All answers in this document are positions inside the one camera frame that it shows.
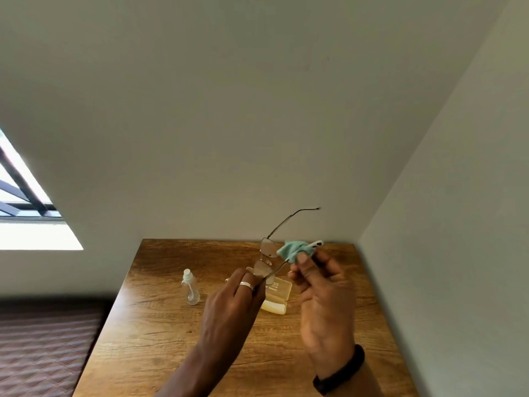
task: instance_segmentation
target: right hand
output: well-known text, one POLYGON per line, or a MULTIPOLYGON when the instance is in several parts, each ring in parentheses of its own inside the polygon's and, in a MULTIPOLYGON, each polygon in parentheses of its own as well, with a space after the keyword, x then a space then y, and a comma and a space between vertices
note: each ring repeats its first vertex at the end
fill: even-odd
POLYGON ((354 354, 354 283, 321 250, 313 258, 299 253, 296 261, 288 276, 301 291, 301 338, 316 374, 325 379, 354 354))

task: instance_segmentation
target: white spray nozzle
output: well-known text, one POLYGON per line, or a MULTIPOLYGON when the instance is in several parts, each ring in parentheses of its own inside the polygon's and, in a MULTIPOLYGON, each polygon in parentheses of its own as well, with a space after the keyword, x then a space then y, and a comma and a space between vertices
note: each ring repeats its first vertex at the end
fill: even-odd
POLYGON ((191 270, 185 269, 183 271, 183 282, 189 284, 191 280, 193 280, 193 273, 191 273, 191 270))

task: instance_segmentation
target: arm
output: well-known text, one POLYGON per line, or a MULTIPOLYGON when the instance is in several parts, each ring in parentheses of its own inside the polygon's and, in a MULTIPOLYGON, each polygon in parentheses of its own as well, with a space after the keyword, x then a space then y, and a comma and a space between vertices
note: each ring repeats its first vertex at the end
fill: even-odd
POLYGON ((264 301, 265 283, 257 290, 239 286, 259 284, 256 277, 237 269, 228 282, 206 301, 197 345, 155 397, 206 397, 217 386, 246 341, 264 301))
MULTIPOLYGON (((288 276, 301 291, 301 338, 316 374, 325 379, 354 354, 354 283, 340 264, 321 250, 313 258, 299 253, 296 259, 288 276)), ((327 395, 384 397, 367 362, 327 395)))

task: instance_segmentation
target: teal cleaning cloth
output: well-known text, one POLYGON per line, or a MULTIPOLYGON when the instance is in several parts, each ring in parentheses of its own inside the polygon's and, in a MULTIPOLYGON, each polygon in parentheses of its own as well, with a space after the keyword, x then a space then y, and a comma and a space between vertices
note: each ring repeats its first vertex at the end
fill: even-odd
POLYGON ((285 245, 277 250, 277 254, 284 260, 288 260, 291 265, 296 263, 296 255, 300 252, 306 252, 312 256, 314 248, 303 241, 285 241, 285 245))

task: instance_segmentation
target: white wall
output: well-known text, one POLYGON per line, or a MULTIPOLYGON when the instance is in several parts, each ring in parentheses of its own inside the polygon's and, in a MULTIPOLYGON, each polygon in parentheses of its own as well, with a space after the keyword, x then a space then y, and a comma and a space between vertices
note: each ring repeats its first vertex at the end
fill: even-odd
POLYGON ((360 240, 424 395, 529 390, 529 0, 512 0, 360 240))
POLYGON ((84 251, 0 294, 115 293, 143 237, 357 240, 507 0, 2 0, 0 126, 84 251))

